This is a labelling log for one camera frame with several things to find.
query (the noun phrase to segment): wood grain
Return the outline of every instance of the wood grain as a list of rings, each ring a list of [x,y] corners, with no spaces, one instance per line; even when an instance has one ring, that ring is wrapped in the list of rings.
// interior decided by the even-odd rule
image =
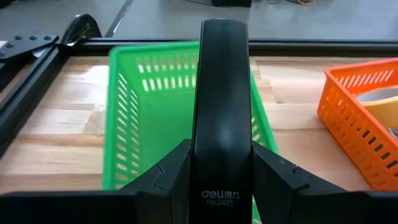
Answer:
[[[347,190],[369,186],[316,109],[324,69],[368,60],[374,58],[251,58],[280,154]],[[1,159],[0,193],[100,189],[107,84],[108,58],[67,62]]]

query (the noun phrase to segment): green plastic basket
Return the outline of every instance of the green plastic basket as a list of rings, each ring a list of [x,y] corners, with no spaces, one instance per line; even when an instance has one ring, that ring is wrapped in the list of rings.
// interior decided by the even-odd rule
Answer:
[[[192,137],[198,54],[198,42],[112,50],[103,189],[121,188]],[[251,96],[253,140],[277,153],[252,75]]]

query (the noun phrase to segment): orange plastic basket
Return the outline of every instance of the orange plastic basket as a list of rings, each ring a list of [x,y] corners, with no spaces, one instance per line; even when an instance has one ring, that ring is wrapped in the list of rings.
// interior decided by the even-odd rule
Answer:
[[[398,58],[333,67],[325,74],[319,118],[374,189],[398,190],[398,140],[356,99],[398,85]]]

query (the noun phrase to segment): floor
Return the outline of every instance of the floor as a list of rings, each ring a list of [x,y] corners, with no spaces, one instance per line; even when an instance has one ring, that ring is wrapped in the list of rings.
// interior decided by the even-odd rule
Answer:
[[[0,9],[0,39],[62,34],[75,14],[89,13],[103,35],[120,38],[197,39],[201,21],[224,17],[246,22],[252,39],[392,40],[398,39],[397,8],[396,0],[318,0],[312,6],[254,0],[251,8],[186,0],[20,0]]]

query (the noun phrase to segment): wooden table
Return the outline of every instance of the wooden table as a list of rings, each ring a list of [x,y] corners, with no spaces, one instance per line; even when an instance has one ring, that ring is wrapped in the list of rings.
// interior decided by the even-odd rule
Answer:
[[[367,60],[374,58],[251,58],[280,155],[347,190],[370,188],[316,110],[325,68]],[[101,188],[107,84],[107,57],[67,62],[0,160],[0,193]]]

